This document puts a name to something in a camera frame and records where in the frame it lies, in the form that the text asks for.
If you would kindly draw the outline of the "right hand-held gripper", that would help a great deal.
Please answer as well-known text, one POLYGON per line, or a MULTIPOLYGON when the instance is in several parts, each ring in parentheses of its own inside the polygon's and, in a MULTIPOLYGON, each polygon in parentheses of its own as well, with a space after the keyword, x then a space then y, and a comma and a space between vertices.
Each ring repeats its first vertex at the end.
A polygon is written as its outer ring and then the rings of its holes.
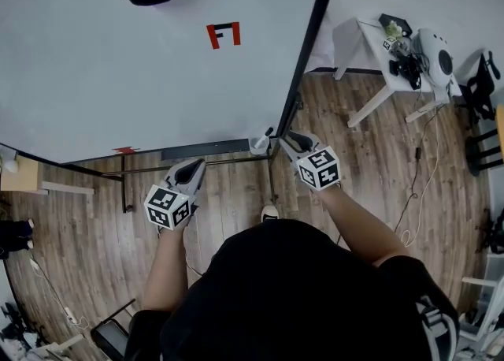
POLYGON ((280 146, 292 165, 296 164, 301 181, 315 191, 322 191, 340 182, 339 159, 334 150, 327 146, 319 151, 320 139, 310 132, 289 132, 301 151, 313 153, 299 159, 298 149, 288 140, 279 139, 280 146))

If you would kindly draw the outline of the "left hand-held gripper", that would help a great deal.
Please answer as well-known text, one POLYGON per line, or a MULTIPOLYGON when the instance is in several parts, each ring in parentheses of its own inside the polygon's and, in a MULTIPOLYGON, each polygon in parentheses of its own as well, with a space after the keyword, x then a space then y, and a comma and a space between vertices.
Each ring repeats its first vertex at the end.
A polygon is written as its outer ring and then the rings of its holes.
POLYGON ((196 195, 205 172, 206 161, 202 158, 172 166, 165 178, 153 184, 147 193, 144 208, 148 220, 161 229, 183 229, 198 208, 196 195))

